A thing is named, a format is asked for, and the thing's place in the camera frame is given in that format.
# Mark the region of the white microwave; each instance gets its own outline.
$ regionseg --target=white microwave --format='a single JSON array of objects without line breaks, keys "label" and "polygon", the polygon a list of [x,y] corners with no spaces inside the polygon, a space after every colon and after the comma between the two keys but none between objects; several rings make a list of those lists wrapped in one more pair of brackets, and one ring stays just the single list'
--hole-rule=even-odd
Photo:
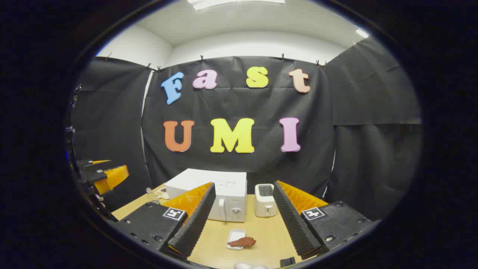
[{"label": "white microwave", "polygon": [[186,191],[213,182],[216,188],[216,200],[209,213],[209,219],[228,222],[246,220],[247,173],[220,172],[198,169],[186,169],[165,183],[169,199]]}]

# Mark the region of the wooden table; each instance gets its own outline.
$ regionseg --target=wooden table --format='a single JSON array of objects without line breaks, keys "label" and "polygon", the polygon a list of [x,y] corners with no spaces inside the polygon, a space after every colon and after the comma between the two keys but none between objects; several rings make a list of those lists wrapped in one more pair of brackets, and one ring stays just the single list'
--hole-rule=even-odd
[{"label": "wooden table", "polygon": [[[279,212],[268,218],[259,218],[254,214],[253,194],[247,195],[246,222],[223,222],[207,220],[203,232],[188,260],[218,269],[233,269],[237,262],[250,263],[253,266],[264,265],[269,269],[279,268],[280,260],[295,257],[298,263],[302,259],[297,255],[287,228]],[[117,209],[113,215],[121,220],[140,206],[148,202],[146,194]],[[246,236],[257,242],[251,248],[230,250],[226,241],[231,229],[244,229]]]}]

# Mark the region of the white tray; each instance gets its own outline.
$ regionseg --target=white tray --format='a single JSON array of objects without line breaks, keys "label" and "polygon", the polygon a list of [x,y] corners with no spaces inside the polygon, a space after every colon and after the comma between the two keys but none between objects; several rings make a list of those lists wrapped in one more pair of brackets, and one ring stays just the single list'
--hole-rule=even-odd
[{"label": "white tray", "polygon": [[231,247],[229,246],[229,242],[236,241],[238,239],[241,239],[243,237],[246,237],[246,230],[241,230],[241,229],[231,229],[229,232],[229,238],[226,242],[226,247],[231,250],[242,250],[244,247]]}]

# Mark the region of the white toaster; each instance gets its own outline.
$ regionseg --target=white toaster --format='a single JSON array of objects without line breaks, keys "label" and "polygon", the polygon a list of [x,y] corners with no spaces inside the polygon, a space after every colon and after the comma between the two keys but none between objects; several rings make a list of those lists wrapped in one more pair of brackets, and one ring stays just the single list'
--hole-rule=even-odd
[{"label": "white toaster", "polygon": [[186,169],[165,183],[170,199],[186,191],[213,182],[216,200],[208,219],[228,222],[246,220],[247,173]]},{"label": "white toaster", "polygon": [[277,205],[275,204],[272,192],[274,185],[272,184],[257,184],[254,188],[256,194],[256,201],[254,204],[254,211],[258,217],[272,217],[277,214]]}]

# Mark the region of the foam letter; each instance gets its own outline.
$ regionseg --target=foam letter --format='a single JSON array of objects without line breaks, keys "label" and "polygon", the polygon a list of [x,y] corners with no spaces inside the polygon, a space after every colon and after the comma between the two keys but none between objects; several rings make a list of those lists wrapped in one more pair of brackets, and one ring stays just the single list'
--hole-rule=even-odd
[{"label": "foam letter", "polygon": [[269,83],[266,77],[267,69],[265,67],[251,67],[247,70],[247,86],[251,88],[264,88]]},{"label": "foam letter", "polygon": [[164,90],[166,91],[166,96],[168,98],[166,103],[168,105],[178,100],[179,97],[181,97],[181,94],[179,92],[176,92],[176,90],[181,90],[181,87],[183,86],[181,84],[181,81],[177,80],[180,78],[184,78],[184,74],[182,72],[177,72],[176,74],[174,74],[172,77],[168,78],[161,84],[161,87],[163,87]]},{"label": "foam letter", "polygon": [[202,70],[197,74],[198,78],[193,81],[193,87],[197,89],[214,89],[217,86],[217,72],[214,70]]},{"label": "foam letter", "polygon": [[193,121],[182,121],[183,126],[183,142],[181,144],[176,143],[174,139],[174,131],[178,125],[175,121],[166,121],[164,126],[164,143],[166,147],[171,151],[183,152],[189,149],[191,146],[191,128],[194,125]]},{"label": "foam letter", "polygon": [[299,151],[300,146],[297,143],[297,118],[281,118],[279,122],[284,127],[284,145],[281,146],[282,152]]},{"label": "foam letter", "polygon": [[309,75],[302,73],[302,69],[296,69],[294,71],[289,72],[289,76],[292,77],[294,81],[294,88],[298,92],[303,92],[303,93],[310,92],[310,86],[306,86],[304,84],[304,79],[309,78]]},{"label": "foam letter", "polygon": [[254,147],[252,146],[251,131],[252,125],[254,125],[253,119],[243,118],[238,121],[238,124],[231,131],[228,122],[225,119],[214,119],[211,121],[211,125],[214,126],[214,142],[211,147],[211,152],[221,153],[224,152],[222,141],[229,152],[232,151],[236,141],[238,146],[236,152],[238,153],[252,153]]}]

